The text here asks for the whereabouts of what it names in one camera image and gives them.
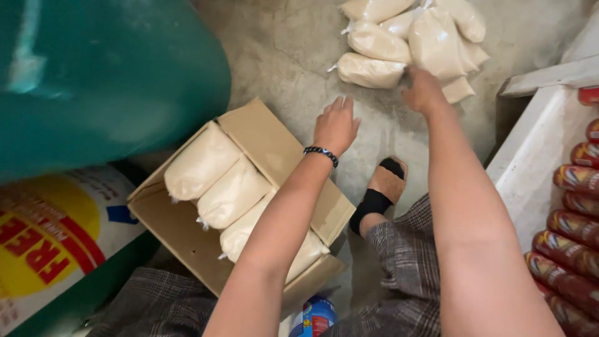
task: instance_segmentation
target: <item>concrete floor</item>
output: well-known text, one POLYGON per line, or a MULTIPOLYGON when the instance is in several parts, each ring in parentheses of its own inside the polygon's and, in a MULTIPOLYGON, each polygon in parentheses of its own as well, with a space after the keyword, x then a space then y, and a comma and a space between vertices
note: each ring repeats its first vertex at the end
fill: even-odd
MULTIPOLYGON (((477 96, 456 107, 470 143, 484 162, 526 104, 497 101, 495 94, 503 81, 556 64, 585 24, 595 0, 470 1, 486 18, 482 45, 492 59, 471 77, 477 96)), ((349 51, 346 37, 340 35, 347 26, 337 8, 343 2, 192 0, 221 39, 229 59, 230 109, 259 97, 302 144, 309 145, 314 120, 322 109, 338 95, 355 97, 355 116, 362 118, 360 132, 331 178, 357 204, 376 164, 397 155, 410 166, 407 189, 395 209, 399 215, 427 191, 426 125, 403 104, 397 91, 349 85, 335 72, 326 72, 349 51)), ((146 158, 143 164, 153 170, 161 162, 146 158)), ((385 295, 379 286, 382 272, 376 258, 360 237, 343 233, 331 250, 349 265, 326 286, 340 316, 385 295)))

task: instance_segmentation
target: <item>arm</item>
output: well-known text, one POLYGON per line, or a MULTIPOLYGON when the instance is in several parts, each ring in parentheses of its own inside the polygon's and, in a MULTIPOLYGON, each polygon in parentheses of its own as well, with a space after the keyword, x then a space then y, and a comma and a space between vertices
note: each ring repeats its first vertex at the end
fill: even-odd
MULTIPOLYGON (((339 157, 356 138, 359 123, 353 119, 353 99, 338 97, 317 118, 314 145, 339 157)), ((285 278, 331 170, 332 161, 322 154, 307 154, 299 162, 258 220, 204 336, 277 335, 285 278)))
POLYGON ((429 195, 444 336, 564 336, 522 258, 507 209, 429 72, 404 98, 429 130, 429 195))

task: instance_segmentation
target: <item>hand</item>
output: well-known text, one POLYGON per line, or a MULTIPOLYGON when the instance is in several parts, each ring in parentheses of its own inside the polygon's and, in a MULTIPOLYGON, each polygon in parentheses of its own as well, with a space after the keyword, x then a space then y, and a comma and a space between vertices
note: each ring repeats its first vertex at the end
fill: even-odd
POLYGON ((353 98, 337 97, 333 104, 325 107, 322 115, 316 118, 314 144, 341 157, 356 139, 362 119, 353 118, 353 98))
POLYGON ((418 67, 408 67, 407 71, 412 78, 412 86, 403 90, 401 94, 410 109, 430 117, 440 107, 450 105, 443 95, 438 79, 431 73, 418 67))

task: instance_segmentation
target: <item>cardboard box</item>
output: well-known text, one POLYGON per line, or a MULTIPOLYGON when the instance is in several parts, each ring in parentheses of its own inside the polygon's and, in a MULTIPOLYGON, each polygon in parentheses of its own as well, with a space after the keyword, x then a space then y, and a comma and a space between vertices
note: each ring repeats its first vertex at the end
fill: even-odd
MULTIPOLYGON (((280 188, 303 157, 304 147, 259 100, 217 118, 221 129, 239 146, 258 170, 280 188)), ((142 183, 128 199, 131 212, 216 296, 220 296, 234 264, 218 260, 217 230, 202 230, 192 201, 173 204, 164 184, 164 172, 173 159, 206 128, 204 125, 177 152, 142 183)), ((310 227, 330 246, 355 211, 354 205, 328 179, 322 189, 310 227)), ((283 313, 302 305, 345 265, 327 254, 288 283, 283 313)))

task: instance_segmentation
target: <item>beaded bracelet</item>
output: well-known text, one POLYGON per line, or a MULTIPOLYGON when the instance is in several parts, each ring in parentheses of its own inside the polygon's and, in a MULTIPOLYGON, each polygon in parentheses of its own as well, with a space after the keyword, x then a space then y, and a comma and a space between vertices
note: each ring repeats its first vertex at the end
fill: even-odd
POLYGON ((325 156, 329 157, 333 161, 333 169, 336 169, 337 165, 339 165, 339 160, 337 159, 337 157, 335 157, 335 155, 330 153, 327 149, 319 148, 317 146, 308 146, 304 149, 304 155, 309 154, 310 152, 324 154, 325 156))

